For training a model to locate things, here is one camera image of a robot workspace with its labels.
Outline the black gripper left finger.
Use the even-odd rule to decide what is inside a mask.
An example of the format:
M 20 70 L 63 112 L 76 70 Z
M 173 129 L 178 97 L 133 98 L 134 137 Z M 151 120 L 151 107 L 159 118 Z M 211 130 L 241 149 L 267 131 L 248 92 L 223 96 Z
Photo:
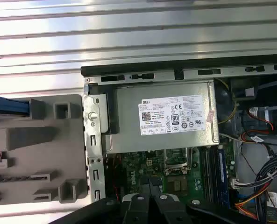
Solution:
M 53 224 L 145 224 L 148 222 L 151 181 L 140 179 L 140 191 L 127 194 L 122 202 L 103 198 L 68 215 Z

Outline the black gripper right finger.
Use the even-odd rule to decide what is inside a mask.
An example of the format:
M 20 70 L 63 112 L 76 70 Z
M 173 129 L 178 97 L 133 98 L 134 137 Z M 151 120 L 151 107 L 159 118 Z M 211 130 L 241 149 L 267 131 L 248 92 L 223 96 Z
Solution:
M 152 204 L 150 209 L 155 220 L 153 224 L 258 224 L 259 221 L 245 216 L 237 211 L 223 208 L 214 203 L 193 199 L 186 203 L 176 195 L 163 194 L 159 181 L 149 180 Z

